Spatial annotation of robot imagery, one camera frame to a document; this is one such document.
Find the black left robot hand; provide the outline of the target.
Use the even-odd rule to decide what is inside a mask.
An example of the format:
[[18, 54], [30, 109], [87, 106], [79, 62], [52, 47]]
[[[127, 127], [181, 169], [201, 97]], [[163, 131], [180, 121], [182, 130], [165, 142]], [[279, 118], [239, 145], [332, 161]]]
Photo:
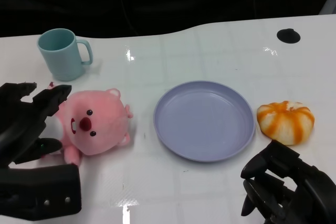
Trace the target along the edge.
[[1, 86], [1, 215], [37, 221], [77, 214], [81, 210], [78, 166], [64, 164], [12, 169], [10, 163], [40, 159], [62, 148], [56, 138], [41, 138], [45, 120], [67, 100], [70, 85], [45, 89], [23, 102], [36, 83]]

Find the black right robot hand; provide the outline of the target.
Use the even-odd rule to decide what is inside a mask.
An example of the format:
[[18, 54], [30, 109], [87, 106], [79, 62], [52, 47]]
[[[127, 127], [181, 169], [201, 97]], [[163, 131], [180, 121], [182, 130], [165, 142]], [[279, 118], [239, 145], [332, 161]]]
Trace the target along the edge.
[[258, 209], [265, 223], [335, 223], [335, 183], [278, 141], [255, 155], [241, 177], [242, 216]]

